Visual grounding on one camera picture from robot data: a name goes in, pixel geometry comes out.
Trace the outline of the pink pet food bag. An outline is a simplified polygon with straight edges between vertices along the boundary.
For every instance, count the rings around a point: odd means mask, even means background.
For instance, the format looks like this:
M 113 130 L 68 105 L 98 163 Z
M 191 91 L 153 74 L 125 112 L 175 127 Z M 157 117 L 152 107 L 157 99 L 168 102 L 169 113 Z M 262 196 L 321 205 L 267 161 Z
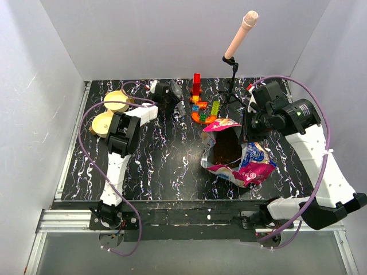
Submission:
M 232 119 L 216 119 L 205 127 L 200 165 L 219 178 L 247 188 L 261 184 L 277 165 L 259 143 L 239 144 L 241 130 L 241 124 Z

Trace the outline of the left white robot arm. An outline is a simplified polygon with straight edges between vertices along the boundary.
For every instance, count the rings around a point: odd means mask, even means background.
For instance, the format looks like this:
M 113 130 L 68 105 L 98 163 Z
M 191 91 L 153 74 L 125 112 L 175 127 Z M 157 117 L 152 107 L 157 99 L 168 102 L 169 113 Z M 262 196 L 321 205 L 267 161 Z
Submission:
M 109 229 L 116 229 L 123 223 L 121 211 L 117 206 L 122 202 L 124 175 L 131 155 L 139 143 L 141 126 L 156 119 L 159 114 L 168 115 L 175 107 L 184 109 L 183 91 L 177 83 L 170 84 L 154 80 L 149 87 L 152 103 L 128 110 L 126 103 L 132 103 L 134 98 L 127 96 L 124 91 L 117 95 L 109 93 L 104 101 L 110 101 L 112 107 L 102 115 L 98 115 L 92 123 L 93 131 L 105 138 L 108 151 L 107 180 L 96 210 L 92 210 L 101 224 Z

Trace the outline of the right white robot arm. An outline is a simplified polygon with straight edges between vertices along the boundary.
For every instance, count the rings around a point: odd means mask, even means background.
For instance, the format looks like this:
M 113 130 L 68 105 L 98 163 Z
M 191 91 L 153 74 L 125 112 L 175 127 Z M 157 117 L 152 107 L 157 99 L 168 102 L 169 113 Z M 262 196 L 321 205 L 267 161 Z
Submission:
M 271 131 L 283 135 L 294 149 L 313 192 L 304 198 L 273 198 L 262 204 L 259 219 L 263 226 L 299 220 L 319 230 L 366 206 L 366 194 L 352 188 L 328 149 L 321 118 L 310 101 L 251 99 L 243 117 L 243 140 L 258 142 Z

